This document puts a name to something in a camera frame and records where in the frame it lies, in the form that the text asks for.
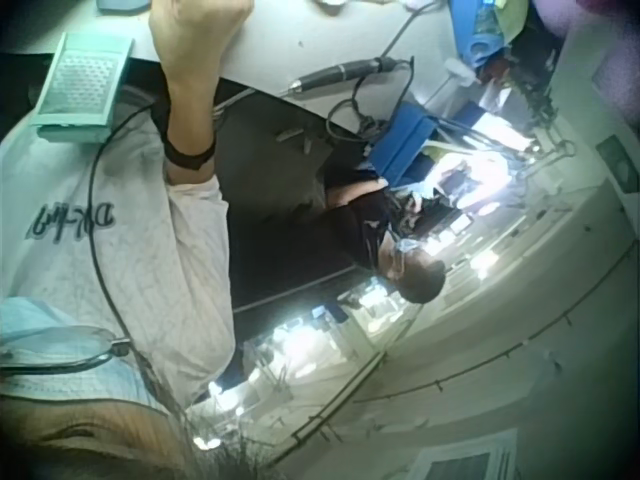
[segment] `electrical wire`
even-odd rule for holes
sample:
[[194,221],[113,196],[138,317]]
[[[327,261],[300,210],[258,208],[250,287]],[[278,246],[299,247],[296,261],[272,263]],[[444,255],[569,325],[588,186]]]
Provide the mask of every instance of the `electrical wire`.
[[[382,53],[380,54],[381,57],[385,57],[387,56],[391,50],[393,50],[393,47],[396,46],[396,44],[398,43],[398,41],[400,40],[400,38],[402,38],[402,35],[404,35],[404,33],[406,32],[406,30],[409,28],[409,26],[413,23],[413,21],[418,18],[421,14],[423,14],[424,12],[427,12],[429,10],[435,10],[440,8],[443,5],[442,1],[435,1],[433,3],[429,3],[427,5],[423,5],[422,7],[420,7],[419,9],[415,10],[414,12],[411,13],[411,15],[409,15],[409,18],[407,18],[407,20],[404,22],[404,24],[402,25],[402,27],[400,27],[400,29],[398,30],[398,32],[395,34],[395,36],[391,39],[391,41],[389,42],[389,44],[385,47],[385,49],[382,51]],[[407,92],[409,91],[409,88],[411,88],[411,85],[413,83],[413,79],[415,77],[415,57],[411,57],[411,60],[407,61],[403,61],[401,62],[401,64],[403,65],[408,65],[409,66],[409,79],[407,81],[407,83],[405,84],[404,89],[402,90],[400,96],[398,97],[398,101],[396,102],[393,111],[391,113],[391,118],[389,119],[389,121],[387,122],[382,122],[382,121],[376,121],[373,117],[369,116],[369,115],[364,115],[361,111],[360,111],[360,105],[358,104],[358,100],[357,100],[357,94],[360,91],[360,88],[362,87],[363,83],[365,82],[365,80],[368,78],[368,75],[365,75],[363,77],[360,77],[354,87],[353,90],[351,92],[351,97],[341,100],[340,102],[338,102],[336,105],[334,105],[334,107],[329,111],[326,121],[325,121],[325,129],[327,131],[327,133],[337,139],[337,140],[343,140],[343,141],[347,141],[347,142],[356,142],[356,143],[368,143],[368,142],[372,142],[375,141],[377,138],[379,138],[380,136],[382,136],[391,126],[391,124],[393,123],[393,120],[395,119],[398,110],[400,109],[400,106],[402,104],[402,100],[404,99],[405,95],[407,94]],[[444,82],[443,85],[441,85],[439,87],[438,90],[440,90],[441,88],[443,88],[443,86],[447,83],[447,81]],[[339,110],[345,108],[346,106],[349,106],[353,112],[356,114],[356,116],[358,117],[358,131],[356,133],[355,136],[346,136],[346,135],[341,135],[339,133],[336,133],[331,125],[331,120],[334,117],[334,115],[336,114],[336,112],[338,112]],[[474,130],[471,127],[468,127],[460,122],[457,122],[455,120],[451,120],[451,119],[447,119],[447,118],[443,118],[440,117],[434,113],[431,112],[427,112],[427,117],[430,118],[431,120],[433,120],[438,127],[440,127],[439,130],[444,130],[445,128],[449,129],[450,131],[453,132],[457,132],[460,133],[462,135],[468,136],[470,138],[472,138],[473,140],[476,140],[477,142],[481,143],[482,145],[484,145],[487,150],[491,150],[491,151],[496,151],[498,153],[504,154],[504,155],[509,155],[509,156],[515,156],[518,157],[520,155],[520,152],[512,149],[510,147],[507,147],[506,145],[493,140],[492,138],[488,137],[487,135]]]
[[[424,13],[426,11],[429,11],[431,9],[435,10],[437,8],[440,8],[442,6],[442,4],[443,4],[442,1],[436,1],[436,2],[433,2],[433,3],[429,3],[427,5],[423,5],[419,9],[413,11],[411,13],[411,15],[409,15],[409,18],[407,18],[407,20],[404,22],[404,24],[400,27],[400,30],[398,30],[398,32],[391,39],[389,44],[382,51],[380,56],[381,57],[385,57],[391,52],[391,50],[393,50],[393,47],[396,46],[396,44],[398,43],[398,41],[400,40],[402,35],[404,35],[404,33],[407,30],[407,28],[409,28],[409,26],[413,23],[413,21],[416,18],[418,18],[422,13]],[[343,141],[347,141],[347,142],[366,143],[366,142],[373,141],[374,139],[376,139],[379,136],[381,136],[382,134],[384,134],[384,132],[386,131],[388,126],[391,124],[391,121],[395,118],[395,116],[396,116],[396,114],[397,114],[397,112],[398,112],[398,110],[400,108],[400,105],[402,104],[402,100],[403,100],[404,96],[407,94],[407,92],[409,91],[409,88],[411,88],[411,84],[413,83],[413,79],[415,77],[415,60],[414,60],[414,57],[411,57],[411,60],[404,60],[404,61],[402,61],[400,63],[402,65],[408,65],[409,66],[409,79],[407,80],[407,83],[405,84],[405,86],[404,86],[404,88],[402,90],[402,93],[398,97],[398,101],[396,102],[396,105],[393,108],[393,111],[391,113],[391,120],[388,121],[388,122],[376,121],[373,117],[368,116],[368,115],[364,115],[360,111],[360,105],[358,104],[358,100],[356,99],[356,96],[358,95],[360,87],[362,87],[362,84],[364,83],[364,81],[369,76],[369,75],[365,75],[364,77],[360,77],[356,81],[355,85],[353,86],[353,90],[351,92],[351,97],[350,98],[346,98],[346,99],[341,100],[338,103],[336,103],[333,106],[333,108],[329,111],[329,113],[327,114],[327,119],[325,121],[325,129],[326,129],[327,133],[329,134],[329,136],[331,136],[331,137],[333,137],[333,138],[335,138],[337,140],[343,140]],[[358,132],[356,133],[357,136],[348,137],[346,135],[341,135],[339,133],[336,133],[333,130],[333,127],[331,126],[331,119],[334,117],[336,112],[338,112],[338,110],[341,110],[346,106],[351,107],[353,112],[358,117],[358,125],[359,126],[358,126]]]
[[125,118],[112,132],[111,134],[107,137],[107,139],[105,140],[105,142],[100,145],[100,148],[98,148],[98,152],[96,153],[96,156],[93,159],[93,163],[91,165],[91,172],[89,174],[89,188],[88,188],[88,192],[87,192],[87,211],[89,212],[88,215],[88,224],[87,224],[87,228],[88,228],[88,237],[89,237],[89,248],[91,250],[91,262],[93,263],[93,269],[96,273],[96,277],[98,279],[98,284],[100,285],[100,290],[102,290],[102,294],[107,302],[107,304],[109,305],[109,309],[111,310],[111,312],[113,313],[113,316],[115,317],[116,321],[118,322],[118,325],[120,326],[120,329],[122,330],[122,333],[124,334],[125,337],[127,337],[130,341],[130,348],[131,348],[131,352],[133,353],[133,356],[136,360],[136,363],[138,364],[138,367],[140,369],[140,374],[142,376],[142,379],[145,383],[145,387],[147,388],[147,390],[149,391],[149,393],[151,393],[151,395],[153,395],[156,400],[158,400],[161,404],[163,404],[167,410],[169,410],[171,413],[175,414],[176,416],[178,416],[178,418],[183,418],[183,415],[180,413],[182,410],[180,409],[180,407],[178,406],[177,402],[173,399],[173,396],[167,391],[167,389],[164,387],[164,385],[162,385],[162,383],[158,380],[154,370],[153,370],[153,366],[151,365],[151,363],[149,362],[149,360],[147,360],[147,358],[142,355],[142,353],[140,353],[140,351],[136,348],[134,339],[131,337],[131,333],[129,331],[129,328],[127,327],[126,323],[124,322],[122,315],[120,314],[120,311],[118,310],[118,308],[115,305],[115,302],[113,301],[113,298],[111,297],[111,294],[109,292],[109,289],[107,288],[107,285],[105,283],[104,280],[104,275],[102,274],[102,269],[100,268],[100,262],[98,261],[98,255],[96,252],[96,240],[95,240],[95,236],[94,236],[94,222],[93,222],[93,189],[94,189],[94,185],[95,185],[95,179],[96,179],[96,172],[98,170],[98,163],[100,162],[100,159],[102,158],[102,155],[104,154],[106,148],[111,144],[111,142],[113,141],[113,139],[116,137],[116,135],[118,133],[120,133],[120,131],[131,121],[133,120],[133,118],[135,118],[136,116],[138,116],[139,114],[141,114],[142,112],[145,112],[147,110],[150,110],[152,107],[152,105],[147,105],[145,107],[142,107],[138,110],[136,110],[135,112],[133,112],[132,114],[130,114],[127,118]]

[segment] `face mask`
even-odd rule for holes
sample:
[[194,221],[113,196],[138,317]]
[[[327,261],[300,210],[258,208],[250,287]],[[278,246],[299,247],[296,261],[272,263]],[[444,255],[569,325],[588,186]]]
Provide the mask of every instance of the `face mask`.
[[[5,338],[20,337],[42,329],[60,329],[77,326],[74,318],[43,302],[13,297],[0,304],[0,329]],[[30,360],[41,357],[44,364],[75,358],[81,345],[73,338],[69,342],[52,345],[37,335],[28,338]],[[84,347],[91,350],[91,344]],[[0,395],[43,401],[122,400],[165,412],[146,390],[138,370],[121,358],[91,370],[63,375],[15,375],[0,382]]]

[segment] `white shirt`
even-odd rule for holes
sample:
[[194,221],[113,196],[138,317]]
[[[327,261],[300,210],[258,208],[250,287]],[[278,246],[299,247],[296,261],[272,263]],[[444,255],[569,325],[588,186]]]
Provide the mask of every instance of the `white shirt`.
[[[114,125],[134,110],[118,105]],[[0,295],[44,301],[121,336],[83,229],[97,150],[40,139],[28,118],[0,145]],[[138,349],[188,406],[234,350],[227,203],[215,177],[169,186],[164,161],[149,114],[138,115],[98,165],[94,236],[106,285]]]

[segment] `table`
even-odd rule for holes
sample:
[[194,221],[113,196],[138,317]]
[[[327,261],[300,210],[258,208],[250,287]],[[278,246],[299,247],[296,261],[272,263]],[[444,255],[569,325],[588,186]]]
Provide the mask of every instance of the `table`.
[[[324,10],[311,0],[256,0],[255,10],[234,38],[222,64],[222,76],[264,93],[277,95],[299,76],[321,68],[379,55],[409,12],[399,4],[379,5],[352,1],[340,10]],[[63,32],[103,32],[135,39],[132,56],[157,61],[148,27],[149,14],[103,16],[94,0],[33,0],[14,17],[4,33],[2,50],[9,53],[53,53]],[[457,56],[451,15],[447,5],[416,18],[391,56],[416,59],[410,94],[427,100],[447,78],[444,61]],[[399,70],[365,84],[358,97],[363,112],[388,118],[408,75]],[[326,117],[350,94],[352,83],[317,89],[287,101]],[[429,103],[438,104],[455,91],[448,82]],[[357,128],[349,110],[334,121],[352,131]]]

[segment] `bright light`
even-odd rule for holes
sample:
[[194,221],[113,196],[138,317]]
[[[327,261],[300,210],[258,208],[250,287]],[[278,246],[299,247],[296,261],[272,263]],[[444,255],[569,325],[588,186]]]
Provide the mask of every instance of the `bright light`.
[[463,209],[496,194],[506,187],[512,178],[509,175],[507,160],[497,152],[477,151],[473,154],[447,153],[429,172],[425,179],[425,188],[439,185],[447,172],[466,165],[468,176],[480,185],[473,191],[460,198],[456,207]]
[[249,375],[249,381],[255,382],[259,378],[260,378],[260,370],[258,370],[257,368],[254,368],[253,372],[251,372],[251,375]]
[[369,322],[369,325],[367,325],[367,330],[369,331],[369,333],[377,333],[382,328],[383,323],[384,320],[372,320],[371,322]]
[[271,368],[276,375],[279,375],[284,366],[287,364],[283,355],[278,352],[273,352],[273,360],[271,361]]
[[518,133],[504,118],[491,113],[485,113],[473,126],[473,129],[520,152],[529,148],[532,142],[531,139]]
[[464,231],[465,228],[471,225],[471,223],[471,219],[467,215],[461,215],[460,217],[456,218],[455,222],[453,222],[449,226],[449,228],[453,230],[453,233],[459,235]]
[[215,397],[222,393],[222,388],[220,388],[216,382],[209,383],[209,395]]
[[376,285],[373,290],[365,293],[360,297],[360,305],[365,308],[371,308],[374,305],[382,303],[387,298],[387,291],[381,285]]
[[227,390],[226,392],[216,396],[216,401],[218,402],[220,409],[224,412],[235,408],[238,403],[240,403],[238,395],[232,390]]
[[193,439],[193,443],[195,443],[200,450],[213,450],[222,445],[222,441],[219,438],[212,438],[208,442],[205,442],[202,438],[196,437]]
[[471,268],[477,272],[490,269],[496,264],[500,257],[493,253],[492,250],[486,250],[479,255],[476,255],[470,262]]
[[316,344],[320,336],[317,330],[307,325],[295,328],[286,336],[282,344],[284,354],[292,362],[298,363],[306,358],[309,349]]
[[442,248],[447,248],[449,245],[453,245],[456,241],[456,236],[449,230],[443,231],[438,238],[440,239],[440,245],[442,245]]
[[491,215],[499,207],[500,207],[500,204],[498,202],[488,203],[484,207],[482,207],[480,210],[478,210],[478,215],[480,215],[481,217],[484,217],[485,215]]
[[296,372],[296,378],[302,378],[306,375],[309,375],[310,373],[315,372],[316,368],[318,368],[318,365],[316,365],[315,363],[308,363]]
[[283,342],[286,338],[287,338],[287,331],[284,328],[278,327],[273,331],[273,339],[276,342]]
[[427,243],[423,247],[424,251],[427,252],[432,257],[435,257],[442,250],[444,250],[444,246],[435,238],[429,237]]
[[398,319],[402,316],[402,314],[403,314],[403,313],[404,313],[404,312],[396,312],[396,313],[394,313],[394,314],[391,316],[391,318],[389,319],[389,321],[390,321],[391,323],[396,323],[396,322],[398,321]]

